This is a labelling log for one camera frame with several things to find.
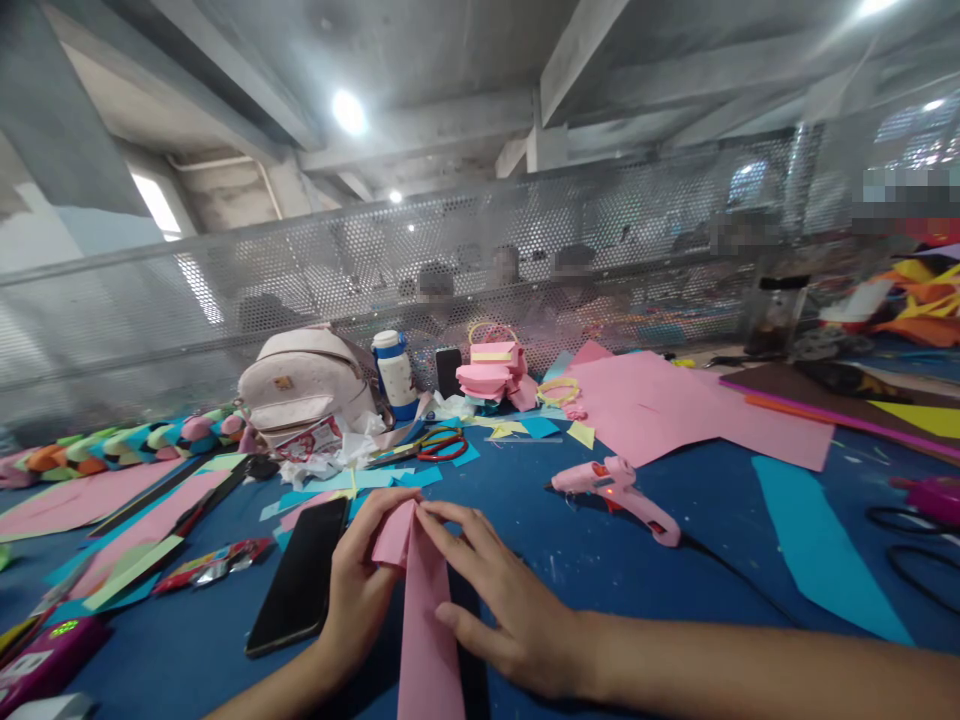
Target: pink glue gun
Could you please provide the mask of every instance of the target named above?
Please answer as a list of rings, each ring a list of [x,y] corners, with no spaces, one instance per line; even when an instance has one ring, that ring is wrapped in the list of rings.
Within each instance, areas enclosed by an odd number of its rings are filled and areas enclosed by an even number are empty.
[[[594,493],[633,513],[650,528],[653,538],[666,547],[680,544],[680,526],[656,503],[633,487],[637,473],[621,457],[608,457],[604,464],[584,463],[553,476],[553,489],[560,493]]]

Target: white bottle cap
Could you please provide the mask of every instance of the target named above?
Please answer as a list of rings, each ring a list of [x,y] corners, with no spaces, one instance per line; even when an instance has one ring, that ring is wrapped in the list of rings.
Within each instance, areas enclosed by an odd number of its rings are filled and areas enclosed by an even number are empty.
[[[373,336],[373,346],[377,348],[388,348],[400,344],[400,333],[396,330],[384,330]]]

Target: backpack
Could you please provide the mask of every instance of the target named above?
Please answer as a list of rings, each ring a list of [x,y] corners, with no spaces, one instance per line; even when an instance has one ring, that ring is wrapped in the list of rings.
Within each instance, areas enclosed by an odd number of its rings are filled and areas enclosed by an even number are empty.
[[[361,414],[377,412],[363,371],[373,362],[328,326],[280,333],[240,376],[235,404],[246,406],[249,425],[273,450],[334,414],[347,425],[340,432],[348,432]]]

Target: black smartphone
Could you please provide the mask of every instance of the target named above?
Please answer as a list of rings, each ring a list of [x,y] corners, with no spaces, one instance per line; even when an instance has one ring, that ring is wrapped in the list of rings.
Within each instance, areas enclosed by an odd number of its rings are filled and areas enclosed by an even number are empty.
[[[347,499],[339,498],[300,514],[247,638],[247,657],[261,657],[323,629],[330,602],[330,565],[347,507]]]
[[[463,395],[460,381],[457,380],[457,368],[463,365],[463,356],[459,348],[437,350],[437,391],[445,398],[451,395]]]

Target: black cable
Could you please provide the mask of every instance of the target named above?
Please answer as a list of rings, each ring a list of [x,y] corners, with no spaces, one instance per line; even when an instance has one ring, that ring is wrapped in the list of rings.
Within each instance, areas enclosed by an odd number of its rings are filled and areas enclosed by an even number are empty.
[[[737,570],[733,565],[731,565],[722,557],[717,555],[713,550],[708,548],[706,545],[704,545],[702,542],[700,542],[696,538],[690,537],[687,533],[683,533],[682,539],[680,540],[680,547],[688,547],[691,550],[696,550],[697,552],[703,555],[706,555],[711,560],[716,561],[717,563],[720,564],[721,567],[726,568],[731,573],[736,575],[738,578],[743,580],[743,582],[745,582],[751,590],[753,590],[757,595],[763,598],[767,602],[767,604],[770,605],[770,607],[772,607],[778,613],[783,615],[783,617],[786,618],[791,625],[801,630],[804,629],[803,623],[801,623],[792,614],[790,614],[790,612],[786,608],[784,608],[782,605],[780,605],[780,603],[778,603],[772,597],[770,597],[765,592],[763,592],[763,590],[757,587],[756,583],[754,583],[753,580],[751,580],[742,572]]]
[[[887,548],[887,561],[890,563],[893,571],[900,576],[901,580],[908,585],[911,585],[915,590],[919,591],[923,595],[926,595],[940,607],[949,610],[954,615],[960,615],[960,608],[958,608],[956,605],[951,605],[948,603],[937,593],[933,592],[933,590],[928,588],[906,571],[906,569],[900,564],[900,556],[902,555],[919,555],[920,557],[925,557],[928,560],[933,560],[934,562],[941,563],[947,567],[952,567],[954,570],[958,571],[960,571],[960,563],[956,563],[940,553],[927,550],[926,548],[915,547],[913,545],[892,545]]]

